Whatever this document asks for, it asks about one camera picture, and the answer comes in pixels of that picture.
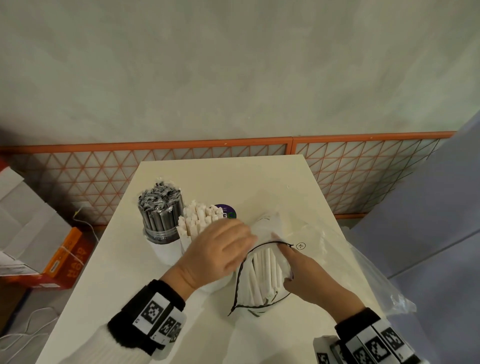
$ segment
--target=white sweater sleeve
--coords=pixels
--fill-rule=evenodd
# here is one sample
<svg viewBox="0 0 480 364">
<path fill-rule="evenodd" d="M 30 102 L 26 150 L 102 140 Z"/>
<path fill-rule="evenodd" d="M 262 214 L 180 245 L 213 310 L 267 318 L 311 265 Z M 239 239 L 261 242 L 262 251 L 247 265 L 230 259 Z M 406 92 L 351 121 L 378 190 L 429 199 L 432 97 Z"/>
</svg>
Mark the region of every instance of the white sweater sleeve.
<svg viewBox="0 0 480 364">
<path fill-rule="evenodd" d="M 68 358 L 60 364 L 148 364 L 152 357 L 141 349 L 119 345 L 103 325 Z"/>
</svg>

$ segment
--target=tabletop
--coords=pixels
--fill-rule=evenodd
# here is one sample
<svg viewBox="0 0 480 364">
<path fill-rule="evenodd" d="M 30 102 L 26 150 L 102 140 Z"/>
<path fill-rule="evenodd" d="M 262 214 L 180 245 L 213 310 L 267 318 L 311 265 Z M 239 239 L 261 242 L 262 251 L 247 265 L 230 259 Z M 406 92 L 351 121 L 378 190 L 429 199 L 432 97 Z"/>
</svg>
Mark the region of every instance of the tabletop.
<svg viewBox="0 0 480 364">
<path fill-rule="evenodd" d="M 139 193 L 159 178 L 179 186 L 186 204 L 193 199 L 226 204 L 245 223 L 281 206 L 306 222 L 321 219 L 341 234 L 302 155 L 142 162 L 37 364 L 57 363 L 70 355 L 141 287 L 167 270 L 142 235 L 136 205 Z M 347 243 L 336 248 L 348 262 L 352 280 L 360 281 L 353 291 L 380 313 Z M 185 327 L 163 363 L 316 363 L 313 338 L 335 334 L 335 323 L 325 311 L 290 295 L 259 318 L 228 316 L 233 281 L 213 294 L 197 291 L 190 297 Z"/>
</svg>

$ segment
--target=plastic-wrapped black straw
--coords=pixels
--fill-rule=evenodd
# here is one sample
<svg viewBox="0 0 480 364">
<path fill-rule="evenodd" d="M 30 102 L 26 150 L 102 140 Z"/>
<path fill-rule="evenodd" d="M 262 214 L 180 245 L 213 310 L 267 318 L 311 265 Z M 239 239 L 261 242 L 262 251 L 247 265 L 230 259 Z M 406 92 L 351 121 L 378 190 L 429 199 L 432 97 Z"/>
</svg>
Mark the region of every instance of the plastic-wrapped black straw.
<svg viewBox="0 0 480 364">
<path fill-rule="evenodd" d="M 179 216 L 183 215 L 180 190 L 169 183 L 158 182 L 138 197 L 138 209 L 148 238 L 156 242 L 178 239 L 176 226 Z"/>
</svg>

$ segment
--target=plastic container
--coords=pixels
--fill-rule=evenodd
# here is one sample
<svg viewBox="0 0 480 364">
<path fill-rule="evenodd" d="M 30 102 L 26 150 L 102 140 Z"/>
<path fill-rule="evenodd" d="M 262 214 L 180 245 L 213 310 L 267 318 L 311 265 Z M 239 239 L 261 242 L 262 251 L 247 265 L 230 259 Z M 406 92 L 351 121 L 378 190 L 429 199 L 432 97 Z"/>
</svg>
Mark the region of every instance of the plastic container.
<svg viewBox="0 0 480 364">
<path fill-rule="evenodd" d="M 153 231 L 144 227 L 144 236 L 158 259 L 168 265 L 174 265 L 183 255 L 177 228 L 167 231 Z"/>
</svg>

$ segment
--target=floor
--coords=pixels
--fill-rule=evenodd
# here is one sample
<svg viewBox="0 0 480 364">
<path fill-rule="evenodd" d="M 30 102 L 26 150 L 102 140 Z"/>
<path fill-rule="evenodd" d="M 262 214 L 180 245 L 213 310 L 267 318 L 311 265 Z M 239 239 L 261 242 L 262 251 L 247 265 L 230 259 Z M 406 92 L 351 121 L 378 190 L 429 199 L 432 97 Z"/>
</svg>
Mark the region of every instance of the floor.
<svg viewBox="0 0 480 364">
<path fill-rule="evenodd" d="M 353 228 L 360 219 L 342 219 L 338 221 L 338 224 L 342 228 Z M 49 321 L 54 320 L 57 316 L 61 314 L 65 305 L 70 298 L 74 288 L 71 290 L 64 291 L 37 291 L 33 290 L 22 309 L 18 313 L 16 320 L 14 321 L 12 327 L 10 328 L 9 333 L 21 333 L 25 332 L 25 328 L 28 322 L 29 316 L 37 309 L 50 307 L 48 309 L 43 309 L 41 311 L 35 312 L 32 315 L 29 328 L 27 333 L 32 334 L 36 332 L 43 325 L 47 324 Z M 55 327 L 55 322 L 53 321 L 44 329 L 40 330 L 39 333 L 47 334 L 37 337 L 24 336 L 18 339 L 18 336 L 4 338 L 0 341 L 0 363 L 7 364 L 7 361 L 27 342 L 31 339 L 28 345 L 21 349 L 21 351 L 11 359 L 8 364 L 35 364 L 40 352 L 42 351 L 45 343 L 48 339 L 48 334 L 50 334 Z M 13 344 L 8 350 L 3 351 L 2 349 L 10 345 L 13 341 L 18 339 L 18 341 Z"/>
</svg>

